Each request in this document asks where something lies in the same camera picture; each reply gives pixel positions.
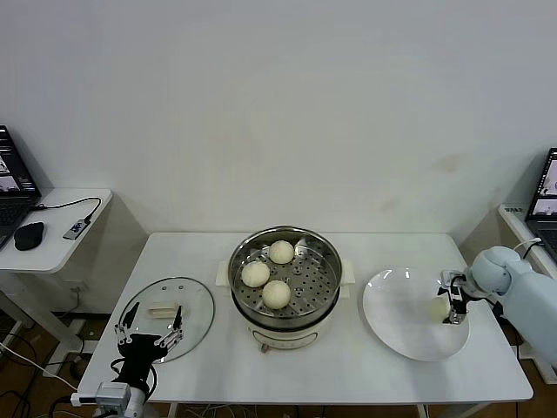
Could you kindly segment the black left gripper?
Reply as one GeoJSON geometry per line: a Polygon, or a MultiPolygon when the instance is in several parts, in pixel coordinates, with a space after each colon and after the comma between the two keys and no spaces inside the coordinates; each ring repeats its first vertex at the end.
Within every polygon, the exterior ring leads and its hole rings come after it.
{"type": "Polygon", "coordinates": [[[162,348],[171,351],[184,338],[182,307],[178,307],[170,331],[165,336],[155,334],[129,336],[128,333],[131,331],[138,307],[138,302],[133,304],[114,326],[118,352],[124,359],[124,364],[118,374],[118,381],[131,387],[147,387],[151,365],[162,357],[162,348]]]}

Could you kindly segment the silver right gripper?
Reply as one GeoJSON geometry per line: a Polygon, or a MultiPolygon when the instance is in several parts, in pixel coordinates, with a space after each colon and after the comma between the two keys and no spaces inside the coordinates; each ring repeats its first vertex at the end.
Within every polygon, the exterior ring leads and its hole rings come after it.
{"type": "Polygon", "coordinates": [[[449,301],[449,311],[443,324],[460,325],[467,315],[467,303],[473,298],[465,290],[466,275],[455,270],[444,270],[440,273],[440,287],[437,296],[445,295],[449,301]]]}

